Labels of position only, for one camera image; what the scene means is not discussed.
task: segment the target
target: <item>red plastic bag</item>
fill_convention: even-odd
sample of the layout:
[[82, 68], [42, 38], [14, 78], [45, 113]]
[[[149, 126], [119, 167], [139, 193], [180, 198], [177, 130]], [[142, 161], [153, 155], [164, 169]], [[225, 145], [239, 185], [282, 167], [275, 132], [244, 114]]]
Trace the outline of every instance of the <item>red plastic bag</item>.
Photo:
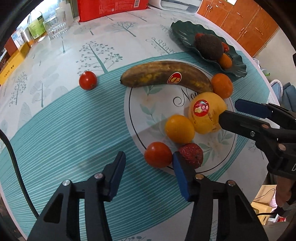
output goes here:
[[119, 12], [146, 9], [148, 0], [78, 0], [80, 22]]

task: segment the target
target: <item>bottle with green label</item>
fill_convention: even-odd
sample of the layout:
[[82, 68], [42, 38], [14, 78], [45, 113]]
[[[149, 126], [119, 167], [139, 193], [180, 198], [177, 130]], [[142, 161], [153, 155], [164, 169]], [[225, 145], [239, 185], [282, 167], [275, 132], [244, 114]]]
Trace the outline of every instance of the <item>bottle with green label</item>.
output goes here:
[[42, 13], [34, 9], [28, 17], [28, 27], [33, 39], [35, 39], [36, 41], [46, 35], [46, 30], [44, 28], [43, 22], [44, 18], [42, 16]]

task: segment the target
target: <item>red oval sticker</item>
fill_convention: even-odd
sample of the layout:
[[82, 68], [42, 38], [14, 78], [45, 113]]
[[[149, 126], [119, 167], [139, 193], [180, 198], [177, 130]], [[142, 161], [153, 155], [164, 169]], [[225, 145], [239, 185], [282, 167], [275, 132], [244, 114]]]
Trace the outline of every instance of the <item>red oval sticker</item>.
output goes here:
[[181, 73], [175, 72], [169, 77], [167, 83], [170, 85], [175, 85], [175, 84], [178, 84], [181, 81], [181, 79], [182, 79]]
[[202, 117], [209, 112], [210, 106], [206, 100], [199, 100], [193, 106], [193, 112], [196, 116]]

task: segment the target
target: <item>banana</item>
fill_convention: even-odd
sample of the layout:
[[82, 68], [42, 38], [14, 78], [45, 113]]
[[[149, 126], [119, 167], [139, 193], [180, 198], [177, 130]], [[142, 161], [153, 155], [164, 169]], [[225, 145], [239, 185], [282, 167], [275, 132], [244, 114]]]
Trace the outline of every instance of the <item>banana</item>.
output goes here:
[[136, 65], [125, 71], [120, 82], [127, 87], [172, 84], [189, 88], [198, 94], [213, 92], [208, 77], [193, 65], [177, 61], [155, 61]]

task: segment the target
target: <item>dark green tray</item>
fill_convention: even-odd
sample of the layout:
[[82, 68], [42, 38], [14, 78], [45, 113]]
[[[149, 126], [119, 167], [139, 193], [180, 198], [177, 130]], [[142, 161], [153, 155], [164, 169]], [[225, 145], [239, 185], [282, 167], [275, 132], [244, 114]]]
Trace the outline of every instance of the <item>dark green tray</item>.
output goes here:
[[[205, 29], [200, 24], [193, 24], [190, 21], [182, 22], [180, 20], [175, 23], [172, 23], [171, 29], [173, 35], [177, 39], [179, 39], [186, 48], [196, 53], [199, 57], [207, 61], [209, 64], [212, 64], [213, 66], [218, 68], [221, 71], [221, 73], [232, 74], [237, 78], [245, 77], [247, 75], [247, 66], [243, 63], [242, 57], [235, 51], [235, 48], [233, 46], [229, 45], [224, 38], [218, 36], [213, 30]], [[197, 33], [213, 34], [217, 36], [222, 42], [228, 44], [229, 51], [227, 52], [227, 54], [232, 58], [232, 67], [230, 69], [224, 70], [216, 61], [208, 60], [202, 57], [200, 52], [194, 46], [194, 37]]]

